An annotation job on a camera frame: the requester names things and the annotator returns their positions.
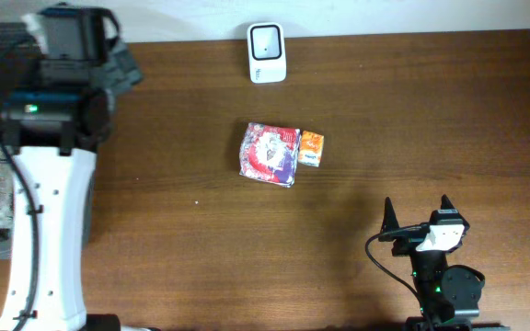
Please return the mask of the orange tissue pack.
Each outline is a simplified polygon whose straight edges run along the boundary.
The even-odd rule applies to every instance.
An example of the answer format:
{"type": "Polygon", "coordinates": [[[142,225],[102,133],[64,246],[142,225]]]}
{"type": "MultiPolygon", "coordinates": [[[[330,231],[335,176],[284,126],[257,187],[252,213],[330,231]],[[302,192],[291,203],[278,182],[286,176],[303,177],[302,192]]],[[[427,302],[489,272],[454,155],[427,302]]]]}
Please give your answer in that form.
{"type": "Polygon", "coordinates": [[[298,162],[306,166],[319,167],[324,148],[324,136],[303,131],[298,153],[298,162]]]}

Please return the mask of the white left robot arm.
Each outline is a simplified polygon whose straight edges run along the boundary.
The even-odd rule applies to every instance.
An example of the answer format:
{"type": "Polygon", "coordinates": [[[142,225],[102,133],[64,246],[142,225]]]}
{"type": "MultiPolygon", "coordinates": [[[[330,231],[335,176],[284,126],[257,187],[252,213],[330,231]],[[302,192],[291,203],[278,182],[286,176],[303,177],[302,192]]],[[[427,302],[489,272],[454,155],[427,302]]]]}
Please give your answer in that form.
{"type": "Polygon", "coordinates": [[[117,96],[142,73],[107,8],[60,3],[28,16],[40,58],[1,110],[0,145],[14,175],[14,225],[1,330],[119,330],[91,314],[81,280],[98,148],[117,96]]]}

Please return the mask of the red purple floral package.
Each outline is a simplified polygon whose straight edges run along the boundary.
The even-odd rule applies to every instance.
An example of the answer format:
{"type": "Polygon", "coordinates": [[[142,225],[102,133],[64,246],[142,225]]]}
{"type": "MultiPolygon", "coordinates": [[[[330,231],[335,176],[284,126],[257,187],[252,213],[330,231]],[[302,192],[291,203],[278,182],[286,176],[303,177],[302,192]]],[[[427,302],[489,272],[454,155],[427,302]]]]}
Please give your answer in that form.
{"type": "Polygon", "coordinates": [[[239,174],[289,188],[294,184],[301,132],[250,122],[239,149],[239,174]]]}

